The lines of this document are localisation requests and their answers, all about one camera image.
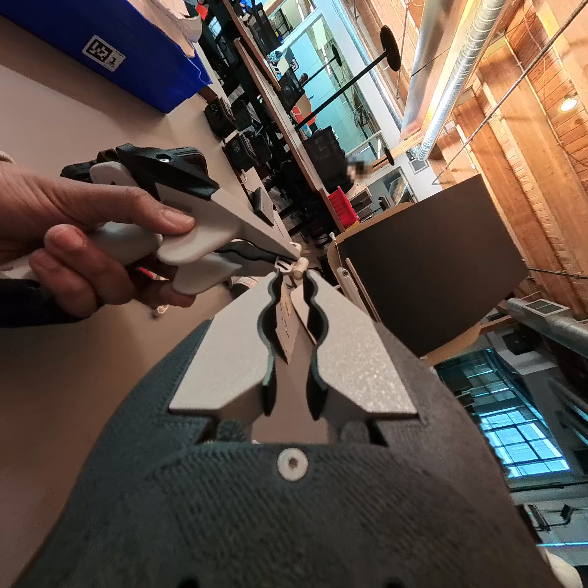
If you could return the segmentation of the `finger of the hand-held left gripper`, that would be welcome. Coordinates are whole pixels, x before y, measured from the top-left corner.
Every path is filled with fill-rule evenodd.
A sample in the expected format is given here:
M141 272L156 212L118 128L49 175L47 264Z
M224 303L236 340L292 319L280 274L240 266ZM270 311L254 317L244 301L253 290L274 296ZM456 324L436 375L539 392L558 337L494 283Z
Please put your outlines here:
M272 231L224 189L216 190L207 200L163 184L155 186L161 203L188 212L195 219L195 227L188 233L163 239L158 250L162 262L196 262L235 239L286 260L300 257L288 239Z
M156 238L155 254L177 268L172 287L183 295L198 295L232 277L265 276L282 259L282 236L270 229L193 229Z

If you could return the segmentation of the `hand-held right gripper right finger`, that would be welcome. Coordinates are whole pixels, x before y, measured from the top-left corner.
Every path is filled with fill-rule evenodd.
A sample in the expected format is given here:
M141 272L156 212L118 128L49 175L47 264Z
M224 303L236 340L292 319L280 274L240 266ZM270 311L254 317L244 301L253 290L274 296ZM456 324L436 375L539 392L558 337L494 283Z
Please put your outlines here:
M315 270L303 279L304 324L313 342L306 403L331 425L418 416L376 323Z

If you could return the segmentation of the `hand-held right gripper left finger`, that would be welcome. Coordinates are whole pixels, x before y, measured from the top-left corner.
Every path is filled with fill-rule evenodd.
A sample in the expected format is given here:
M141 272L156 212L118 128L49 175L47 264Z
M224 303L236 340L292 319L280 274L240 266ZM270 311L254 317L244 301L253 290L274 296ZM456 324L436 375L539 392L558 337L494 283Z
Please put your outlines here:
M274 271L212 319L169 404L171 413L243 425L272 413L282 353L276 332L281 288L282 275Z

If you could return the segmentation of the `white lego connector piece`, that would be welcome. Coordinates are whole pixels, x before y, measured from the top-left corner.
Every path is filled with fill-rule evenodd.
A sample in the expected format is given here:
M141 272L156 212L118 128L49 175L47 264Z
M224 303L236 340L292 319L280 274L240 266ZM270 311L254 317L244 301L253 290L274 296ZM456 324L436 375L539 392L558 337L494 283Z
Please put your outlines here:
M308 270L309 260L302 255L301 244L290 242L290 245L296 249L299 258L296 261L288 261L278 257L275 261L275 269L283 274L283 276L290 276L295 281L302 281Z

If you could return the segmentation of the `person's left hand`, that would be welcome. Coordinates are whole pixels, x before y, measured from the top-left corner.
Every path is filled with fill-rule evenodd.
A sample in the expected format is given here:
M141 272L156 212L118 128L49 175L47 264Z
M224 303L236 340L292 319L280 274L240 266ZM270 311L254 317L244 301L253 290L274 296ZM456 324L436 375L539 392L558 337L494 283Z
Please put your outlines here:
M87 236L108 222L136 224L164 236L191 231L193 218L167 207L139 187L94 185L48 178L1 161L1 266L30 255L39 283L76 318L100 305L191 307L195 296L127 269Z

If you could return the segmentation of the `small black box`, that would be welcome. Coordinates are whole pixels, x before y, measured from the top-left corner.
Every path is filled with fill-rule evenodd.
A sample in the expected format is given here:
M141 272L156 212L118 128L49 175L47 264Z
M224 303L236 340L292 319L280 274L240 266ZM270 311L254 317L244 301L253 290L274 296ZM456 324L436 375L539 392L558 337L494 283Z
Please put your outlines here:
M252 196L254 214L269 226L275 225L273 202L263 187L258 187Z

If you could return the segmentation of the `long wooden desk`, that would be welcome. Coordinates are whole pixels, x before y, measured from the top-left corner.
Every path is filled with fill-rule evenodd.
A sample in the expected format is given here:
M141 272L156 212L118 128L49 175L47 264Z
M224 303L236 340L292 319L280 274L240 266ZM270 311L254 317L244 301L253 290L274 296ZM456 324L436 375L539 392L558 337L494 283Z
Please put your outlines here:
M270 140L275 146L273 155L280 160L286 155L293 158L304 177L302 187L306 192L316 198L319 197L324 202L337 230L344 231L341 220L329 201L329 193L303 146L303 139L295 129L289 112L279 99L277 93L281 87L273 70L260 53L242 20L235 13L231 2L222 1L222 6L229 19L227 35L231 35L234 50L242 62L241 65L236 66L234 74L238 77L247 96L253 100L252 105L259 119L262 119L263 114L267 114L269 130L276 128L279 132L280 137L270 135Z

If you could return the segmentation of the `red plastic bin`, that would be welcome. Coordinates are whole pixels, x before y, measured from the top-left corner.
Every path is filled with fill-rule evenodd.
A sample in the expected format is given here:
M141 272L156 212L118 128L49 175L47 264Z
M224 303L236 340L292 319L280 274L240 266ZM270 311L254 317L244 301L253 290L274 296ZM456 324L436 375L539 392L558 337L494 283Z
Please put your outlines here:
M345 231L359 224L359 218L341 186L338 186L328 199Z

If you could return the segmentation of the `blue storage box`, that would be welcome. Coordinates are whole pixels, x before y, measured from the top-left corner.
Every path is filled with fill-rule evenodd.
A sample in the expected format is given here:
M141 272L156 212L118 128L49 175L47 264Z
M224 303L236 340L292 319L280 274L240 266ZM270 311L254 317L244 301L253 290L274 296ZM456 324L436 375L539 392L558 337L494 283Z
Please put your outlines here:
M1 1L1 14L150 106L170 113L212 81L187 1Z

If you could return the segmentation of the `black divider panel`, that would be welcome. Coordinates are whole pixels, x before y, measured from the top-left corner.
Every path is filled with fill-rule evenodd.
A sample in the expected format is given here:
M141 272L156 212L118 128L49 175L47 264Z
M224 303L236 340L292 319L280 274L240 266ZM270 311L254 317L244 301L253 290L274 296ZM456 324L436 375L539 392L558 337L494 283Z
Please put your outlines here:
M341 233L329 256L419 358L480 324L528 275L480 174Z

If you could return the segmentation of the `black round standing table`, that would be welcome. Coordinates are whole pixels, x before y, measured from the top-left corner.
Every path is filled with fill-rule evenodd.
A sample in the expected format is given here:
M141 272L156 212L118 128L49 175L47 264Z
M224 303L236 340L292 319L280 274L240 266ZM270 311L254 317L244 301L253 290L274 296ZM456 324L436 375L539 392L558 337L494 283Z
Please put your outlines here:
M398 47L396 37L392 29L388 25L384 25L380 29L380 44L382 45L383 52L372 62L364 67L357 75L349 79L349 81L340 87L334 94L332 94L327 100L323 101L319 107L311 110L311 112L300 122L294 126L294 130L301 130L307 125L311 119L318 116L325 108L327 108L333 101L342 96L348 89L355 85L359 79L370 72L380 62L386 61L389 68L394 72L399 72L401 69L401 52Z

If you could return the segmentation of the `grey rectangular air duct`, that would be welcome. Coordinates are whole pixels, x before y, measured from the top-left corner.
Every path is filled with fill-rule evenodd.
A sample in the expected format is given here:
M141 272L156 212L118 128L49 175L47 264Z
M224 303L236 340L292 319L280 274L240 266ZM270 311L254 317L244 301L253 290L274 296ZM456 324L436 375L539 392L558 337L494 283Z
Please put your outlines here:
M570 308L546 299L510 298L503 304L520 323L587 358L587 319L574 318Z

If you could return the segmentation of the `silver spiral ventilation duct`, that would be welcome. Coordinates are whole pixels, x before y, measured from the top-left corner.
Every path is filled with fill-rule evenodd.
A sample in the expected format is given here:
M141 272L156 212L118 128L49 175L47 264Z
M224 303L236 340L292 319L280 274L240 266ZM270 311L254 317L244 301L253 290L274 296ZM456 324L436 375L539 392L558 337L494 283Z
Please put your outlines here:
M474 66L481 57L482 50L488 43L505 3L505 1L480 1L477 4L472 23L467 29L464 43L460 48L452 72L445 84L427 131L423 135L419 150L415 153L417 160L426 161L429 159L447 118L473 72Z

